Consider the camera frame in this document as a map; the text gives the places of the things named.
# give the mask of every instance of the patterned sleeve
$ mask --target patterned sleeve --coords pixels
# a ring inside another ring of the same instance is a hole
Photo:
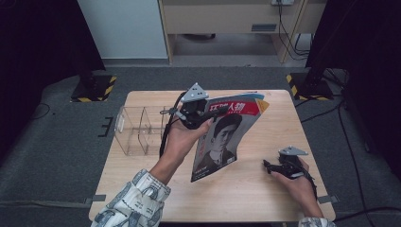
[[[326,218],[305,217],[298,222],[298,227],[336,227],[336,224]]]
[[[139,171],[95,217],[91,227],[158,226],[170,188]]]

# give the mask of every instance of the black hand-mounted device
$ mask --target black hand-mounted device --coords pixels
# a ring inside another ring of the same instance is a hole
[[[268,173],[271,174],[272,171],[279,172],[291,180],[305,176],[312,184],[312,189],[315,198],[317,199],[318,194],[313,178],[310,176],[309,172],[303,168],[302,163],[298,158],[298,155],[307,155],[307,152],[292,146],[280,149],[278,152],[280,154],[278,158],[280,165],[272,165],[268,161],[263,160],[263,165]]]
[[[162,145],[160,146],[160,157],[162,157],[165,151],[166,139],[170,131],[170,127],[174,123],[172,122],[174,114],[180,118],[180,120],[183,122],[183,125],[185,125],[188,129],[195,130],[208,119],[213,117],[216,121],[218,116],[227,113],[228,106],[217,108],[211,112],[205,112],[204,107],[207,103],[206,98],[208,97],[209,95],[203,91],[198,83],[195,83],[187,91],[180,94],[173,108],[170,108],[165,112],[160,112],[160,114],[170,114],[170,118],[165,127],[165,132],[163,133]],[[180,110],[178,110],[177,106],[180,101],[183,105]]]

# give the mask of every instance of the yellow and black hazard tape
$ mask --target yellow and black hazard tape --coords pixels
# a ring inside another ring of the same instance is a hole
[[[78,96],[78,97],[71,97],[72,102],[92,102],[92,101],[105,101],[110,95],[110,92],[112,91],[114,87],[114,83],[117,77],[112,76],[110,77],[110,80],[108,81],[104,94],[102,96],[97,96],[97,97],[89,97],[89,96]]]
[[[330,100],[331,96],[302,96],[299,95],[298,89],[294,83],[294,79],[291,75],[287,75],[287,82],[291,88],[292,95],[296,100]]]

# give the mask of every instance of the transparent organizer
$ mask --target transparent organizer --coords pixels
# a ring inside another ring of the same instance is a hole
[[[159,155],[168,114],[166,107],[121,107],[114,136],[126,155]]]

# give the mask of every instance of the hand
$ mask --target hand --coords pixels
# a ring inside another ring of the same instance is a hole
[[[308,171],[309,165],[303,159],[299,158],[299,160],[303,168]],[[278,172],[272,172],[271,175],[286,187],[289,195],[301,205],[306,217],[323,218],[322,210],[316,202],[312,184],[306,177],[301,176],[291,180]]]
[[[212,120],[203,122],[196,130],[189,130],[175,116],[168,133],[165,152],[150,170],[150,174],[167,185],[195,142],[209,131]]]

